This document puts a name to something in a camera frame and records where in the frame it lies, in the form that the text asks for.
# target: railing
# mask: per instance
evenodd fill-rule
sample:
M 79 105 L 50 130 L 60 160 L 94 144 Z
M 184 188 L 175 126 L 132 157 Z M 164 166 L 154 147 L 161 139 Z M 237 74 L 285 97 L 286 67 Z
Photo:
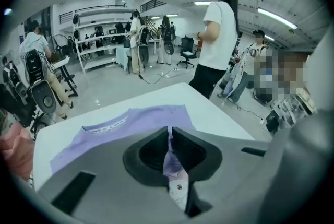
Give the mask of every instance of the railing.
M 148 11 L 149 9 L 153 9 L 162 5 L 165 5 L 165 2 L 158 1 L 158 0 L 150 0 L 146 2 L 145 4 L 142 4 L 140 6 L 140 12 L 143 13 L 145 11 Z
M 152 36 L 154 38 L 158 38 L 158 30 L 152 23 L 152 21 L 146 16 L 144 17 L 145 25 L 148 27 L 149 30 L 151 30 Z
M 59 15 L 59 23 L 65 23 L 67 21 L 72 21 L 73 19 L 73 12 L 70 11 L 69 13 L 64 13 Z
M 98 8 L 112 8 L 112 7 L 122 7 L 122 8 L 125 8 L 125 4 L 124 5 L 93 6 L 93 7 L 87 7 L 87 8 L 77 9 L 74 12 L 75 13 L 79 13 L 79 12 L 84 11 L 84 10 L 92 10 L 92 9 L 98 9 Z M 72 21 L 72 19 L 73 19 L 73 12 L 72 11 L 70 11 L 68 13 L 64 13 L 64 14 L 59 15 L 59 23 L 60 24 L 68 22 L 68 21 Z

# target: pink object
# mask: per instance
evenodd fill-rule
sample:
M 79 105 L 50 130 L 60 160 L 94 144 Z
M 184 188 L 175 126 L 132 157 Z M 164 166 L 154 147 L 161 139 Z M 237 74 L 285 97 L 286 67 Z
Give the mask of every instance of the pink object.
M 8 133 L 0 137 L 0 152 L 9 170 L 25 181 L 29 180 L 32 171 L 34 147 L 30 133 L 18 122 L 13 123 Z

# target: floor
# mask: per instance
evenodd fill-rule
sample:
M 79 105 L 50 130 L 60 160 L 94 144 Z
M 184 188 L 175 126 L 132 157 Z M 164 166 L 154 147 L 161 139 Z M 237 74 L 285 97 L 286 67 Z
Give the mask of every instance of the floor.
M 78 63 L 67 66 L 70 74 L 75 74 L 74 81 L 77 85 L 77 92 L 79 97 L 73 97 L 71 100 L 74 103 L 74 108 L 69 109 L 66 105 L 62 107 L 62 111 L 67 114 L 68 118 L 78 116 L 80 114 L 114 104 L 144 93 L 148 93 L 160 88 L 164 88 L 180 82 L 190 82 L 193 78 L 198 59 L 192 60 L 195 68 L 191 66 L 188 69 L 184 64 L 177 66 L 180 60 L 179 49 L 176 48 L 172 56 L 172 65 L 157 64 L 158 55 L 153 55 L 153 50 L 150 52 L 149 65 L 143 74 L 144 80 L 141 80 L 138 75 L 128 74 L 118 64 L 111 67 L 96 67 L 83 74 Z M 65 88 L 69 89 L 67 84 L 63 84 Z M 217 84 L 210 101 L 236 121 L 256 140 L 270 141 L 271 135 L 266 129 L 265 124 L 261 125 L 259 118 L 254 116 L 252 112 L 239 111 L 235 104 L 226 101 L 222 105 L 223 99 L 217 96 L 220 88 Z M 253 111 L 255 114 L 265 118 L 270 109 L 258 103 L 252 96 L 252 92 L 245 90 L 238 106 L 244 110 Z M 63 121 L 56 115 L 51 119 L 46 119 L 50 124 L 52 121 Z

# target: gray machine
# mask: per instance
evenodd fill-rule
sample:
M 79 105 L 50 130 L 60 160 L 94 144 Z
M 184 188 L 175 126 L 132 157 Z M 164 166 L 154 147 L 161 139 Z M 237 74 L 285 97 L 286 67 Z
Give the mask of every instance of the gray machine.
M 185 212 L 162 175 L 166 127 L 91 149 L 39 194 L 59 217 L 66 213 L 75 222 L 281 223 L 310 198 L 330 166 L 332 119 L 333 113 L 319 112 L 270 143 L 173 128 L 174 153 L 189 175 Z

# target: black pants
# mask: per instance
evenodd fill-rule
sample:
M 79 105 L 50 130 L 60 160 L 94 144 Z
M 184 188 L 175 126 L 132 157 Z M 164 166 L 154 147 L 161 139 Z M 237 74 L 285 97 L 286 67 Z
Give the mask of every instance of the black pants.
M 215 84 L 223 77 L 226 71 L 213 69 L 198 64 L 195 75 L 189 85 L 196 89 L 207 99 L 210 99 L 210 96 L 214 90 Z

